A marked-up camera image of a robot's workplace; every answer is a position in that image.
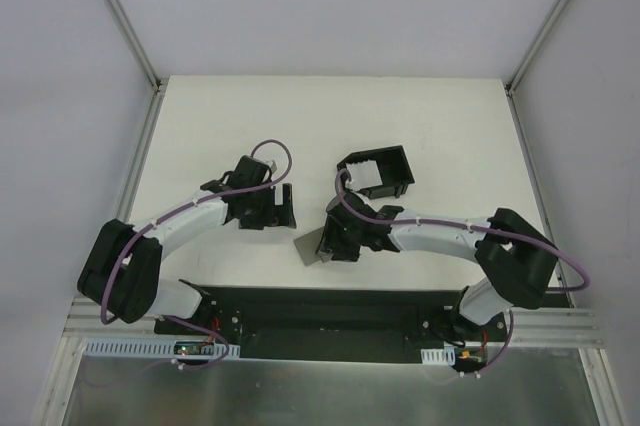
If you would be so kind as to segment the grey leather card holder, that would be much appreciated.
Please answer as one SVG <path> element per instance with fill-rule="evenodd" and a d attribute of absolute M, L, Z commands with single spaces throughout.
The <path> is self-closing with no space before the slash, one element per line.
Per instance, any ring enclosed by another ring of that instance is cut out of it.
<path fill-rule="evenodd" d="M 311 266 L 316 262 L 327 263 L 332 260 L 333 253 L 326 247 L 324 230 L 313 230 L 294 240 L 294 246 L 305 266 Z"/>

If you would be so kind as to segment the black plastic card box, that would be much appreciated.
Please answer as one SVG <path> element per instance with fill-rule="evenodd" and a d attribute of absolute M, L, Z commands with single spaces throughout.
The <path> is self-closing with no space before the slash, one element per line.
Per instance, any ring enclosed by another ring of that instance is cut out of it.
<path fill-rule="evenodd" d="M 350 153 L 337 163 L 336 169 L 347 171 L 347 176 L 341 176 L 346 189 L 371 200 L 399 198 L 415 183 L 402 145 Z"/>

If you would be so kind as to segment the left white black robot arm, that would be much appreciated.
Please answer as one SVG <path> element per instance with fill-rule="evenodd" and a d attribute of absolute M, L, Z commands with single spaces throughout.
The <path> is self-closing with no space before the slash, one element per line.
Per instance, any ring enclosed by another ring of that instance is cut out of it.
<path fill-rule="evenodd" d="M 107 303 L 114 320 L 132 324 L 151 316 L 175 316 L 188 334 L 204 333 L 211 311 L 205 292 L 182 280 L 160 277 L 162 262 L 201 234 L 236 220 L 241 229 L 294 228 L 293 189 L 289 183 L 245 194 L 219 197 L 230 187 L 212 180 L 185 203 L 137 224 L 105 223 L 77 281 L 80 294 Z"/>

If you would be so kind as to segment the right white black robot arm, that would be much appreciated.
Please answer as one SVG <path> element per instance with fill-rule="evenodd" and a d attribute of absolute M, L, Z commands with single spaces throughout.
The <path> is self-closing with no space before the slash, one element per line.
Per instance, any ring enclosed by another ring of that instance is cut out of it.
<path fill-rule="evenodd" d="M 452 333 L 466 341 L 512 307 L 540 308 L 557 262 L 553 244 L 511 209 L 469 220 L 422 218 L 401 206 L 374 210 L 357 194 L 333 199 L 314 256 L 323 262 L 356 262 L 363 247 L 423 251 L 478 265 L 485 277 L 461 291 L 450 315 Z"/>

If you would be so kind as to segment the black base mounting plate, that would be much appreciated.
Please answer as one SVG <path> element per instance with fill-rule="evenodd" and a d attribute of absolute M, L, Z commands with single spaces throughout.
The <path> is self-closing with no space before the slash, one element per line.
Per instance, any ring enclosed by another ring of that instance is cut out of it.
<path fill-rule="evenodd" d="M 148 287 L 115 287 L 107 314 L 125 324 L 146 316 L 153 331 L 180 336 L 179 358 L 220 347 L 242 359 L 419 364 L 430 350 L 487 364 L 491 343 L 506 345 L 510 310 L 474 324 L 457 292 L 327 290 L 197 286 L 181 281 L 196 302 L 192 312 L 153 311 L 160 297 Z"/>

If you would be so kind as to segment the left aluminium frame post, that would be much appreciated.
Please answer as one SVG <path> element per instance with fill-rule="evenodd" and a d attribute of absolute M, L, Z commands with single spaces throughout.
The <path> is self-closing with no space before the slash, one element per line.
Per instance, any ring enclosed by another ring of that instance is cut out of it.
<path fill-rule="evenodd" d="M 164 88 L 163 78 L 158 74 L 121 2 L 121 0 L 103 0 L 125 45 L 131 52 L 146 81 L 154 91 Z"/>

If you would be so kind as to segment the aluminium frame post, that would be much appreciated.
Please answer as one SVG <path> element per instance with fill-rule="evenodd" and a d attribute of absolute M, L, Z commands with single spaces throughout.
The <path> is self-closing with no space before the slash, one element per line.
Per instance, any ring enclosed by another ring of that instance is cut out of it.
<path fill-rule="evenodd" d="M 121 0 L 103 0 L 125 45 L 131 52 L 146 81 L 154 91 L 164 88 L 163 78 L 158 74 L 121 2 Z"/>
<path fill-rule="evenodd" d="M 554 29 L 558 26 L 564 14 L 571 5 L 572 0 L 554 0 L 551 8 L 545 15 L 541 25 L 537 29 L 533 39 L 527 47 L 522 59 L 518 63 L 513 74 L 505 83 L 505 91 L 512 96 L 523 82 L 526 74 L 533 66 L 537 56 L 550 39 Z"/>

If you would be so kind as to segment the right aluminium frame post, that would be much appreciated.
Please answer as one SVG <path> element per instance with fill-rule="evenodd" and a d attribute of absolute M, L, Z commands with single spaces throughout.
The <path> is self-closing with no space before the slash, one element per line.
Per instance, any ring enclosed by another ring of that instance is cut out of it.
<path fill-rule="evenodd" d="M 533 66 L 537 56 L 550 39 L 554 29 L 558 26 L 564 14 L 571 5 L 572 0 L 554 0 L 551 8 L 545 15 L 541 25 L 537 29 L 533 39 L 527 47 L 522 59 L 518 63 L 513 74 L 505 83 L 505 91 L 512 96 L 523 82 L 526 74 Z"/>

